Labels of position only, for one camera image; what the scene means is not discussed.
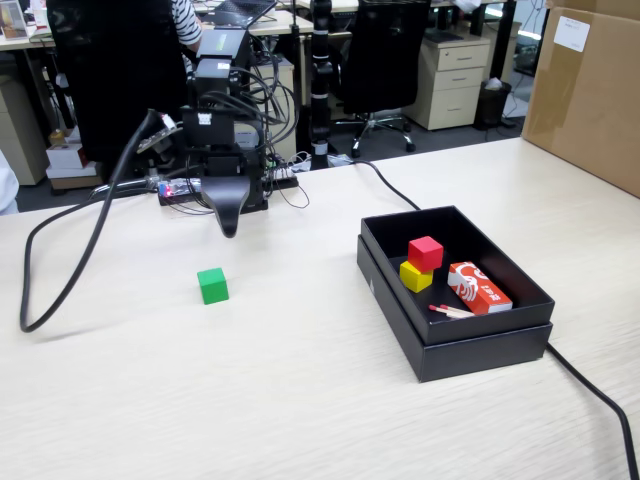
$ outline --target paper label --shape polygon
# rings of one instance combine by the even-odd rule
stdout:
[[[200,125],[211,125],[210,113],[198,113],[198,123]]]
[[[590,28],[591,25],[588,23],[579,22],[572,18],[560,17],[553,42],[575,50],[576,52],[582,52],[587,43]]]

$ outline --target light wooden table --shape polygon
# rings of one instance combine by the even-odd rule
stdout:
[[[262,17],[249,27],[249,32],[257,36],[266,35],[288,35],[291,33],[293,15],[287,10],[272,10],[268,17]],[[296,23],[300,27],[300,33],[313,32],[313,23],[301,17],[296,17]],[[204,28],[213,28],[209,24],[203,24]]]
[[[482,0],[482,4],[490,5],[493,3],[505,3],[506,0]],[[453,7],[453,2],[431,2],[431,8],[445,8]],[[296,0],[296,7],[298,8],[311,8],[311,0]],[[331,12],[332,13],[347,13],[358,11],[358,0],[331,0]]]
[[[269,16],[275,18],[275,21],[267,18],[262,18],[249,27],[249,31],[253,35],[266,36],[266,35],[287,35],[291,33],[289,25],[293,22],[293,15],[286,10],[276,10],[269,13]],[[297,23],[300,25],[300,33],[313,32],[313,23],[305,20],[304,18],[297,18]],[[35,32],[35,27],[27,27],[27,33],[32,35]],[[42,47],[55,47],[54,42],[31,42],[29,38],[18,38],[15,40],[7,40],[3,35],[0,35],[0,51],[9,50],[27,50],[30,48],[42,48]]]
[[[377,162],[455,204],[557,302],[554,345],[640,432],[640,200],[523,140]],[[0,218],[0,465],[21,479],[626,479],[614,414],[549,355],[418,384],[356,265],[360,219],[407,210],[366,166],[300,175],[225,239],[209,216],[116,201],[87,270],[18,329],[22,255],[55,210]],[[285,192],[301,203],[301,193]],[[98,206],[43,230],[32,315]],[[231,299],[204,306],[196,272]]]
[[[216,8],[222,2],[223,2],[223,0],[208,0],[208,1],[204,1],[204,2],[192,2],[192,3],[193,3],[193,8],[196,11],[196,13],[206,13],[206,12]],[[276,3],[275,9],[276,10],[286,10],[290,6],[291,6],[291,0],[278,0],[278,3]]]

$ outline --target yellow cube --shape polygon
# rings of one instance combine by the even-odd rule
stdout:
[[[400,280],[402,280],[404,286],[409,290],[418,293],[433,282],[433,270],[420,273],[420,271],[409,262],[404,262],[400,265]]]

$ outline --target black office chair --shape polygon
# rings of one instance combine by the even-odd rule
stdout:
[[[344,111],[356,120],[338,125],[359,125],[351,156],[360,156],[362,136],[371,129],[384,128],[401,133],[408,152],[415,151],[408,132],[410,124],[402,115],[376,118],[375,112],[392,110],[415,102],[418,93],[418,56],[429,20],[431,0],[359,0],[348,52],[333,52],[335,95],[344,102]],[[393,125],[404,122],[403,128]]]
[[[147,109],[180,119],[186,72],[171,0],[48,0],[82,145],[109,178]]]

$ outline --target trash bin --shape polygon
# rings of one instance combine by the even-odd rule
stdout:
[[[508,83],[503,82],[500,90],[487,90],[486,85],[486,81],[482,82],[476,119],[473,122],[473,126],[478,130],[487,130],[500,125],[507,97],[511,93],[511,85]]]

